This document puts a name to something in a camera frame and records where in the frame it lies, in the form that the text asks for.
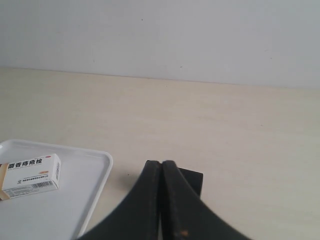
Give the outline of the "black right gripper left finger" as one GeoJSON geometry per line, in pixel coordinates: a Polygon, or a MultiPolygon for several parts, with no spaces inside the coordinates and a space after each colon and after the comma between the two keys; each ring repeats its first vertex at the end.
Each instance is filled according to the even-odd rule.
{"type": "Polygon", "coordinates": [[[156,240],[159,234],[158,191],[162,165],[146,161],[122,202],[80,240],[156,240]]]}

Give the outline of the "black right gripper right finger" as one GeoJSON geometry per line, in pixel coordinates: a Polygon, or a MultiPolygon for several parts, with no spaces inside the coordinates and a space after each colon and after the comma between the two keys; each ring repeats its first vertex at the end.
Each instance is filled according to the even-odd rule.
{"type": "Polygon", "coordinates": [[[161,230],[164,240],[247,240],[202,200],[204,174],[162,163],[161,230]]]}

